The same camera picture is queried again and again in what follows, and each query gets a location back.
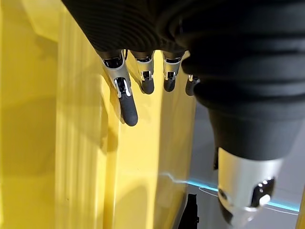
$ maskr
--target black fingertip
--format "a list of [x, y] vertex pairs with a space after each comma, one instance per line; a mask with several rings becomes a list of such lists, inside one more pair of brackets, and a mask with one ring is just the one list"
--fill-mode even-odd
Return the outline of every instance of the black fingertip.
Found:
[[197, 84], [195, 80], [189, 81], [187, 80], [186, 86], [185, 86], [185, 92], [188, 96], [193, 96], [194, 95], [194, 87]]
[[133, 96], [127, 96], [127, 94], [122, 93], [121, 98], [119, 98], [122, 117], [128, 126], [135, 126], [138, 123], [138, 114], [135, 107]]
[[153, 91], [154, 91], [153, 79], [152, 80], [144, 80], [144, 81], [142, 81], [142, 90], [146, 94], [152, 94]]
[[171, 80], [171, 79], [168, 79], [168, 80], [164, 80], [164, 89], [167, 91], [167, 92], [171, 92], [174, 90], [175, 88], [175, 83], [176, 81], [175, 80]]

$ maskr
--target yellow panel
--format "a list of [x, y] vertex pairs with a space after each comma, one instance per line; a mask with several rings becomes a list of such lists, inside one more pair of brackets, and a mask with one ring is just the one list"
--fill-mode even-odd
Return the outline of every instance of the yellow panel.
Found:
[[53, 229], [58, 45], [37, 35], [20, 0], [2, 0], [3, 228]]
[[304, 187], [303, 198], [302, 198], [301, 207], [300, 207], [300, 214], [297, 219], [295, 229], [305, 229], [305, 187]]
[[57, 42], [61, 0], [21, 0], [21, 2], [35, 33]]
[[135, 59], [127, 65], [139, 122], [122, 123], [117, 94], [101, 61], [65, 12], [59, 39], [56, 141], [56, 229], [170, 229], [185, 193], [194, 98], [187, 76], [163, 89], [155, 53], [152, 95], [143, 94]]
[[[1, 0], [0, 0], [0, 80], [2, 78], [2, 8], [1, 8]], [[0, 122], [0, 228], [2, 228], [3, 224], [3, 209], [2, 209], [2, 128]]]

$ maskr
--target blue light strip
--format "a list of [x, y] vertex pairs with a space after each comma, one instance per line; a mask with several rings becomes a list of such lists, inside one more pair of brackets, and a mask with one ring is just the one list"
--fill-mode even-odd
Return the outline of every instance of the blue light strip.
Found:
[[[177, 180], [175, 179], [171, 174], [169, 173], [162, 173], [161, 175], [163, 176], [168, 176], [174, 183], [180, 183], [180, 184], [188, 184], [188, 185], [192, 185], [192, 186], [196, 186], [196, 187], [201, 187], [201, 188], [205, 188], [207, 190], [211, 190], [214, 192], [218, 192], [217, 188], [211, 187], [207, 184], [204, 183], [199, 183], [196, 181], [191, 181], [191, 180]], [[295, 212], [299, 212], [300, 207], [292, 207], [292, 206], [287, 206], [284, 204], [280, 204], [280, 203], [276, 203], [276, 202], [269, 202], [268, 203], [269, 206], [273, 206], [276, 208], [281, 208], [281, 209], [285, 209], [285, 210], [289, 210], [289, 211], [295, 211]]]
[[[193, 185], [193, 186], [196, 186], [196, 187], [201, 187], [201, 188], [205, 188], [207, 190], [211, 190], [211, 191], [215, 191], [215, 192], [218, 192], [218, 189], [217, 188], [214, 188], [214, 187], [210, 187], [206, 184], [201, 184], [201, 183], [198, 183], [198, 182], [194, 182], [194, 181], [187, 181], [186, 184], [188, 185]], [[289, 210], [289, 211], [295, 211], [295, 212], [299, 212], [299, 208], [294, 208], [292, 206], [287, 206], [287, 205], [284, 205], [284, 204], [279, 204], [279, 203], [275, 203], [275, 202], [269, 202], [267, 205], [270, 205], [270, 206], [273, 206], [273, 207], [276, 207], [276, 208], [281, 208], [281, 209], [285, 209], [285, 210]]]

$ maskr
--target ribbed black cover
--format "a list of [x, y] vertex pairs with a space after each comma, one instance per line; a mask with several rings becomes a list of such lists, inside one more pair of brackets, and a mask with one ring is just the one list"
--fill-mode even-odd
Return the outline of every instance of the ribbed black cover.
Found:
[[98, 51], [184, 50], [157, 35], [147, 1], [63, 0], [90, 43]]

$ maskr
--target yellow wall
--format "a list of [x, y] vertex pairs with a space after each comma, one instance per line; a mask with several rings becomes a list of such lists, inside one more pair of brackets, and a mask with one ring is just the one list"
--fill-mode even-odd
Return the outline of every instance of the yellow wall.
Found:
[[20, 0], [1, 4], [3, 228], [54, 228], [58, 45], [34, 32]]

